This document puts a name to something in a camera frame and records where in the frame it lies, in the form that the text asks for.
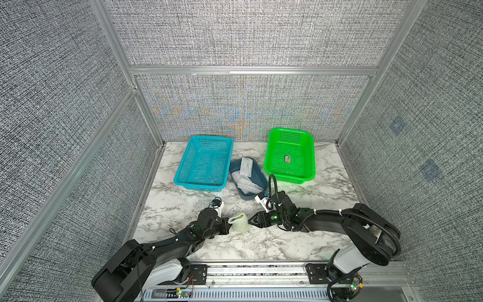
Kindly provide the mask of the white foam net sleeve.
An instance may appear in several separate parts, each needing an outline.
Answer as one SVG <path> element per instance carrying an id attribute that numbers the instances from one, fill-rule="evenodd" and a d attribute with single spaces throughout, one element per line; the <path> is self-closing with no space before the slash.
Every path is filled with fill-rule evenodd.
<path id="1" fill-rule="evenodd" d="M 239 220 L 239 221 L 236 221 L 234 224 L 230 224 L 232 225 L 232 229 L 235 231 L 235 232 L 238 232 L 238 233 L 245 233 L 248 231 L 249 229 L 249 219 L 247 218 L 246 214 L 245 215 L 245 218 L 243 220 Z"/>

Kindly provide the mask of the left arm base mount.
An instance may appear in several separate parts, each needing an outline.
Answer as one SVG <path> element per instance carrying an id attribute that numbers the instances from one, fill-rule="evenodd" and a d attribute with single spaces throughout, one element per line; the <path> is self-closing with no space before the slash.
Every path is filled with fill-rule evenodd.
<path id="1" fill-rule="evenodd" d="M 193 285 L 205 285 L 208 276 L 206 264 L 191 264 L 190 267 L 183 267 L 180 275 L 173 281 L 166 281 L 164 284 L 180 285 L 186 287 L 188 282 Z"/>

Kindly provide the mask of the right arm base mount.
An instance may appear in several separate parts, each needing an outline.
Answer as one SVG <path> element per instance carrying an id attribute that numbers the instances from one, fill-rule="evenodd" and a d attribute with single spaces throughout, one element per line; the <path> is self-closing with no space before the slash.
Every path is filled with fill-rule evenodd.
<path id="1" fill-rule="evenodd" d="M 334 265 L 330 264 L 327 268 L 327 263 L 309 263 L 305 265 L 305 270 L 308 275 L 310 284 L 329 284 L 331 281 L 343 276 Z M 362 283 L 363 279 L 360 274 L 342 279 L 339 284 L 356 284 Z"/>

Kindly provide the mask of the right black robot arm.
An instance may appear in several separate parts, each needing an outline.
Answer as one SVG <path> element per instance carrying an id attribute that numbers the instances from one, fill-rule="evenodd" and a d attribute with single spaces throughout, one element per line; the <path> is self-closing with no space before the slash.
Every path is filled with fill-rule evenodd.
<path id="1" fill-rule="evenodd" d="M 278 226 L 286 232 L 332 232 L 349 237 L 352 243 L 336 251 L 328 267 L 334 273 L 349 274 L 367 264 L 386 266 L 401 254 L 401 232 L 367 205 L 357 203 L 342 210 L 297 207 L 284 191 L 260 201 L 264 210 L 249 224 L 264 229 Z"/>

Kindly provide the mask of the green custard apple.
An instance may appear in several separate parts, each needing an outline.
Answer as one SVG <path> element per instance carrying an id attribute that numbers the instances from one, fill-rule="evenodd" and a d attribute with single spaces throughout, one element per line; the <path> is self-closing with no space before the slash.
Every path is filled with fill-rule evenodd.
<path id="1" fill-rule="evenodd" d="M 236 221 L 243 220 L 244 218 L 245 218 L 245 215 L 244 214 L 240 214 L 238 216 L 231 217 L 229 219 L 229 223 L 230 224 L 234 224 Z"/>

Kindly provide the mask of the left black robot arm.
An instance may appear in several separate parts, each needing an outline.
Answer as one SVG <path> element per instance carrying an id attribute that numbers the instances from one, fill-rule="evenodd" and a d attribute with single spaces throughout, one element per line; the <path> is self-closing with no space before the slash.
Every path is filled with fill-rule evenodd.
<path id="1" fill-rule="evenodd" d="M 215 209 L 205 208 L 171 238 L 151 244 L 129 240 L 94 275 L 91 286 L 103 301 L 134 301 L 157 264 L 185 258 L 200 250 L 205 240 L 228 235 L 228 221 Z"/>

